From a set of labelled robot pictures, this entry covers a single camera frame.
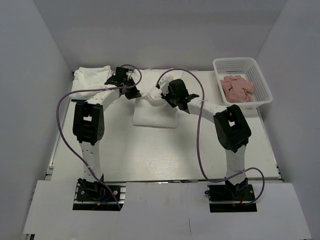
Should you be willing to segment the white Coca-Cola print t-shirt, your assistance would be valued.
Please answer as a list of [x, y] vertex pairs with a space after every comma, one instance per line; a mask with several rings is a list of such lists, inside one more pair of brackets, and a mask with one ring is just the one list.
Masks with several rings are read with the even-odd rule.
[[156, 88], [164, 69], [135, 70], [132, 78], [141, 97], [135, 99], [133, 125], [137, 127], [174, 129], [178, 125], [178, 110], [161, 98], [161, 90]]

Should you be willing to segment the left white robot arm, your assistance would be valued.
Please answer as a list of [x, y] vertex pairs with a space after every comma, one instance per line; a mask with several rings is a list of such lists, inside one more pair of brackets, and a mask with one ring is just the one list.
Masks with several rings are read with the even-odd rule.
[[105, 82], [105, 89], [84, 102], [75, 105], [73, 117], [73, 135], [79, 142], [84, 164], [84, 179], [92, 183], [88, 193], [99, 200], [105, 196], [106, 187], [103, 184], [104, 174], [100, 162], [100, 141], [105, 133], [105, 110], [121, 96], [128, 100], [140, 98], [132, 73], [137, 70], [130, 64], [118, 66], [115, 73]]

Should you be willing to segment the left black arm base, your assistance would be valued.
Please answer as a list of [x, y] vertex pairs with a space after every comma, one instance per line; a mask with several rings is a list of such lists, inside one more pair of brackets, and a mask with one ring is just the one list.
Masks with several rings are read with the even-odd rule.
[[79, 178], [74, 194], [74, 211], [119, 212], [125, 201], [125, 185], [108, 185], [112, 193], [98, 182]]

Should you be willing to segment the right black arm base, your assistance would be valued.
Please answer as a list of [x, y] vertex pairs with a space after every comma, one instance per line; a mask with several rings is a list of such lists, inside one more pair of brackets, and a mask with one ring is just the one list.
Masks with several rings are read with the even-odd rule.
[[226, 185], [209, 185], [204, 194], [208, 197], [211, 213], [254, 213], [257, 212], [256, 203], [249, 204], [255, 199], [251, 184], [233, 195]]

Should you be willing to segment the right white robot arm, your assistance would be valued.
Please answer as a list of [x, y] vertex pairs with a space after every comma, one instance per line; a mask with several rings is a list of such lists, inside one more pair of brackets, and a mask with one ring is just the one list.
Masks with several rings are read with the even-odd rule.
[[252, 132], [240, 107], [235, 104], [220, 106], [202, 99], [198, 94], [190, 94], [182, 79], [160, 80], [156, 88], [171, 107], [214, 124], [218, 142], [226, 155], [226, 195], [233, 200], [242, 196], [248, 185], [245, 151]]

